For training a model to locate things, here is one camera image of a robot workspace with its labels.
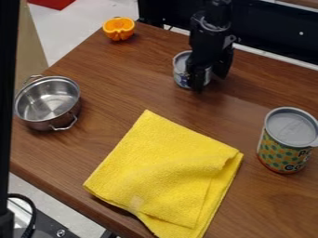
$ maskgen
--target metal pot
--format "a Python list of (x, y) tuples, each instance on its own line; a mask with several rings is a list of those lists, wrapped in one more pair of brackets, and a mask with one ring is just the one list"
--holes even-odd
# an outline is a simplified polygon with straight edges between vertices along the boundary
[(28, 127), (58, 131), (70, 129), (76, 123), (81, 105), (80, 89), (75, 81), (61, 76), (34, 75), (24, 84), (15, 99), (15, 113)]

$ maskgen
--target folded towel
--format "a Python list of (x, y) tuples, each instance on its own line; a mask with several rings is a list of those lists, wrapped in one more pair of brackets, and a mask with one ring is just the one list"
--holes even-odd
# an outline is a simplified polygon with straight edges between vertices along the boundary
[(243, 155), (145, 111), (85, 182), (160, 238), (202, 237)]

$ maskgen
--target white floor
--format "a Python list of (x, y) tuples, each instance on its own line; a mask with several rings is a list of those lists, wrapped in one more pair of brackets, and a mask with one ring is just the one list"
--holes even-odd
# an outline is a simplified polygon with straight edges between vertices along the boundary
[[(105, 20), (117, 16), (126, 16), (134, 20), (138, 18), (137, 0), (76, 0), (62, 11), (36, 5), (29, 6), (49, 66), (87, 39), (100, 28)], [(175, 28), (172, 31), (188, 34), (187, 31)], [(317, 66), (309, 63), (250, 47), (240, 45), (235, 45), (235, 47), (318, 70)], [(11, 192), (29, 196), (40, 210), (68, 227), (81, 238), (100, 238), (103, 234), (104, 229), (101, 226), (37, 190), (22, 179), (14, 175), (11, 175), (10, 178)]]
[(138, 18), (137, 0), (76, 0), (62, 11), (29, 4), (49, 65), (112, 17)]

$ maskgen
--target metal lid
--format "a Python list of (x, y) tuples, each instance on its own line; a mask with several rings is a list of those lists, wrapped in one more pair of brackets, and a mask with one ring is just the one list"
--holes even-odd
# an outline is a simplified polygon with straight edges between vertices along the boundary
[(191, 55), (191, 50), (186, 50), (178, 53), (177, 56), (173, 59), (173, 66), (177, 73), (185, 73), (186, 72), (186, 61), (188, 57)]
[(318, 137), (316, 119), (297, 108), (274, 109), (267, 114), (265, 126), (271, 137), (291, 147), (315, 146)]

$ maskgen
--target tin can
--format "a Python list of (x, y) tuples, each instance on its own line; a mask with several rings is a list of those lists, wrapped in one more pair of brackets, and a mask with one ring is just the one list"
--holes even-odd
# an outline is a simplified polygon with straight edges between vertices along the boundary
[[(186, 73), (186, 62), (188, 57), (191, 55), (191, 50), (186, 50), (178, 53), (173, 58), (173, 75), (176, 83), (184, 88), (190, 88), (188, 85), (188, 75)], [(205, 86), (210, 83), (212, 76), (212, 67), (205, 69)]]
[(309, 113), (292, 107), (277, 108), (265, 118), (258, 158), (270, 170), (291, 174), (302, 169), (318, 146), (318, 124)]

